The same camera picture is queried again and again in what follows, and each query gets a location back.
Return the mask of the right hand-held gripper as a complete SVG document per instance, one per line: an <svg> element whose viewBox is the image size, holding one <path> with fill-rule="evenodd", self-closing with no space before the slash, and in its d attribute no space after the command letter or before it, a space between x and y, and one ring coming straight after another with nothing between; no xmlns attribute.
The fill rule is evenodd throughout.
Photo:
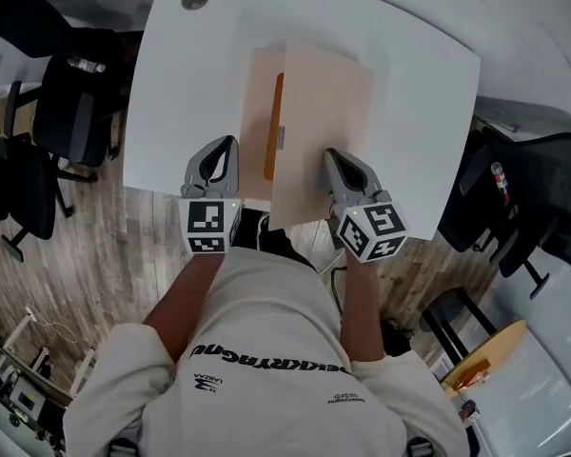
<svg viewBox="0 0 571 457"><path fill-rule="evenodd" d="M357 156L335 148L325 150L325 170L338 221L335 235L345 250L360 263L395 256L408 230L375 171Z"/></svg>

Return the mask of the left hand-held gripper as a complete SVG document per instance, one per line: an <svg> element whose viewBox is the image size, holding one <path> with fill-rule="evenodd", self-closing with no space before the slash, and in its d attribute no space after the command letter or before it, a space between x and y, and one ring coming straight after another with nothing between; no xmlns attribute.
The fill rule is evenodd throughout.
<svg viewBox="0 0 571 457"><path fill-rule="evenodd" d="M230 250L243 209L239 194L239 144L215 139L188 162L179 200L183 240L192 254Z"/></svg>

